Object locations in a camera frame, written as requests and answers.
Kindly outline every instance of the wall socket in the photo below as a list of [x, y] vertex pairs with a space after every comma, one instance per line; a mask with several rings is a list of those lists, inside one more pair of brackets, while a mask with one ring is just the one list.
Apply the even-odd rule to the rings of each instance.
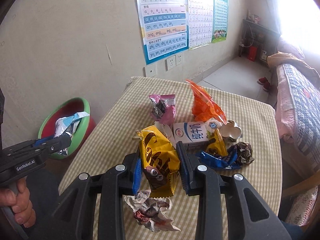
[[176, 56], [169, 57], [165, 60], [167, 70], [172, 69], [176, 66]]
[[176, 55], [176, 65], [183, 63], [183, 52]]
[[146, 77], [154, 77], [157, 74], [156, 64], [150, 64], [144, 67]]

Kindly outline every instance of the white cable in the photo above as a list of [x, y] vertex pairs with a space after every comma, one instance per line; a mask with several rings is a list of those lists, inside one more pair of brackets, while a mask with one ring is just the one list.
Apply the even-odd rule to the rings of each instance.
[[251, 47], [251, 46], [252, 46], [252, 44], [253, 44], [253, 34], [252, 34], [252, 29], [251, 29], [251, 26], [250, 26], [250, 25], [249, 25], [249, 28], [250, 28], [251, 36], [252, 36], [252, 43], [251, 43], [251, 45], [250, 45], [250, 46], [245, 46], [245, 45], [243, 45], [243, 46], [244, 46], [244, 48]]

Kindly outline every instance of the finger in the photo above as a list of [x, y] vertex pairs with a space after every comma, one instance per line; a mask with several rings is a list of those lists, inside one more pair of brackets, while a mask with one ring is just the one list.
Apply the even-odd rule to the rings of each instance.
[[0, 206], [12, 206], [17, 202], [16, 195], [8, 188], [0, 188]]
[[18, 188], [20, 193], [24, 192], [24, 190], [26, 189], [26, 186], [27, 186], [27, 183], [26, 183], [26, 179], [25, 178], [19, 179], [17, 181], [17, 188]]
[[31, 214], [32, 214], [32, 203], [29, 200], [27, 209], [25, 211], [15, 214], [14, 219], [19, 225], [22, 225], [30, 219]]
[[23, 226], [25, 228], [29, 228], [31, 226], [33, 226], [36, 223], [36, 212], [34, 211], [34, 209], [31, 211], [31, 217], [29, 218], [29, 220], [23, 224]]
[[18, 193], [17, 203], [12, 207], [12, 211], [15, 213], [20, 213], [25, 211], [29, 204], [30, 191], [26, 187], [23, 193]]

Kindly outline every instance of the pink wrapper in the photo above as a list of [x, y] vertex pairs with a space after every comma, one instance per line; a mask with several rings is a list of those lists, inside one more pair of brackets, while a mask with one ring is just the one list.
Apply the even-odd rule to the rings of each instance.
[[176, 116], [175, 95], [150, 95], [154, 107], [150, 113], [155, 121], [161, 124], [172, 125]]

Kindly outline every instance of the yellow snack wrapper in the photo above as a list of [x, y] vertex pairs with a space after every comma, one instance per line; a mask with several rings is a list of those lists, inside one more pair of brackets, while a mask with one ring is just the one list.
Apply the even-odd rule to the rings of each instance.
[[177, 187], [180, 160], [171, 142], [154, 126], [137, 131], [142, 170], [150, 187], [150, 197], [171, 197]]
[[223, 138], [219, 132], [219, 129], [215, 129], [213, 133], [207, 132], [209, 145], [207, 146], [206, 153], [210, 155], [219, 154], [221, 156], [227, 156], [226, 145], [224, 144]]

